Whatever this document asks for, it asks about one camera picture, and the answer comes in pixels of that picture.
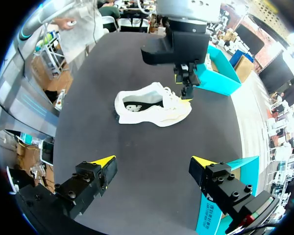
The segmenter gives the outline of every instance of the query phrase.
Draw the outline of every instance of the cable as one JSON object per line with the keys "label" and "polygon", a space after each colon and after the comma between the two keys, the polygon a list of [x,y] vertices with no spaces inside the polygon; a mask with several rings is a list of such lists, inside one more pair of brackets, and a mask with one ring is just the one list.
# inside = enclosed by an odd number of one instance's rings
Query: cable
{"label": "cable", "polygon": [[263,225],[260,225],[260,226],[255,226],[255,227],[251,227],[251,228],[248,228],[248,229],[244,229],[243,231],[239,232],[239,233],[236,233],[235,235],[241,235],[241,234],[247,234],[249,232],[252,232],[254,230],[258,230],[258,229],[262,229],[262,228],[265,228],[265,227],[277,227],[278,224],[274,224],[274,223],[269,223],[269,224],[263,224]]}
{"label": "cable", "polygon": [[97,44],[97,41],[95,39],[95,29],[96,29],[96,19],[95,19],[95,0],[93,0],[93,11],[94,11],[94,31],[93,31],[93,38],[95,41],[95,44]]}

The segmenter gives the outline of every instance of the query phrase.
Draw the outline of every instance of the black table surface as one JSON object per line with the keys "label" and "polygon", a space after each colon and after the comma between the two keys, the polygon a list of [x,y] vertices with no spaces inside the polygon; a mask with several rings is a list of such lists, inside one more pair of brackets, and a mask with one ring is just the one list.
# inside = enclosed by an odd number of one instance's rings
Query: black table surface
{"label": "black table surface", "polygon": [[121,125],[114,117],[119,91],[161,82],[179,94],[173,65],[150,66],[140,47],[155,35],[109,33],[91,51],[64,100],[54,146],[55,182],[82,161],[117,156],[118,173],[103,197],[75,220],[111,235],[195,235],[200,190],[188,173],[192,155],[215,162],[242,157],[230,97],[195,89],[182,122]]}

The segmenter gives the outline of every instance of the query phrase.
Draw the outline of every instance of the bolt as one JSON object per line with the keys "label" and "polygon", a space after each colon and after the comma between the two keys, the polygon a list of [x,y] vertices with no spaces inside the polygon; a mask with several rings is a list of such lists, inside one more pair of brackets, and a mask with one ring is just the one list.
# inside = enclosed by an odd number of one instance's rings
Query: bolt
{"label": "bolt", "polygon": [[234,191],[232,194],[231,194],[231,196],[232,196],[232,198],[234,199],[234,200],[236,200],[238,197],[239,197],[239,193],[238,192],[236,192],[236,191]]}
{"label": "bolt", "polygon": [[71,199],[76,198],[76,194],[75,194],[75,192],[73,192],[73,191],[69,191],[69,192],[68,192],[68,196],[69,196]]}
{"label": "bolt", "polygon": [[217,179],[217,184],[219,185],[219,184],[222,184],[222,183],[223,183],[223,178],[219,177],[219,178]]}
{"label": "bolt", "polygon": [[227,177],[228,180],[233,180],[235,178],[234,174],[229,174],[229,176]]}
{"label": "bolt", "polygon": [[36,195],[35,195],[35,199],[36,199],[36,201],[40,201],[41,196],[40,196],[39,194],[36,194]]}
{"label": "bolt", "polygon": [[244,192],[251,192],[252,189],[253,189],[252,185],[246,185]]}
{"label": "bolt", "polygon": [[83,177],[83,180],[86,181],[87,183],[90,182],[90,178],[88,178],[88,177]]}

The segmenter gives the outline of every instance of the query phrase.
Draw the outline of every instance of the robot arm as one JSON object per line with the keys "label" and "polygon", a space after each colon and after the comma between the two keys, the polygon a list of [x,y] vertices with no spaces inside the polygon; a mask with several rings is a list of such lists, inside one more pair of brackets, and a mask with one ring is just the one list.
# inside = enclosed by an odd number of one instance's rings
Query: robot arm
{"label": "robot arm", "polygon": [[176,83],[183,84],[182,99],[192,99],[194,86],[200,84],[194,71],[205,61],[209,43],[207,22],[218,21],[221,1],[158,0],[157,14],[168,16],[166,37],[151,39],[141,48],[143,60],[150,65],[174,64]]}

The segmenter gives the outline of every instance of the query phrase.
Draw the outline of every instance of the white sneaker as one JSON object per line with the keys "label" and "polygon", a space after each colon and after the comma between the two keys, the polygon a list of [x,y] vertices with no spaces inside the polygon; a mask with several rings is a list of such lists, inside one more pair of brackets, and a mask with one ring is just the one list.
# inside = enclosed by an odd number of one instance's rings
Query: white sneaker
{"label": "white sneaker", "polygon": [[192,110],[190,102],[181,100],[159,82],[137,91],[119,92],[114,107],[120,124],[149,121],[160,127],[180,122]]}

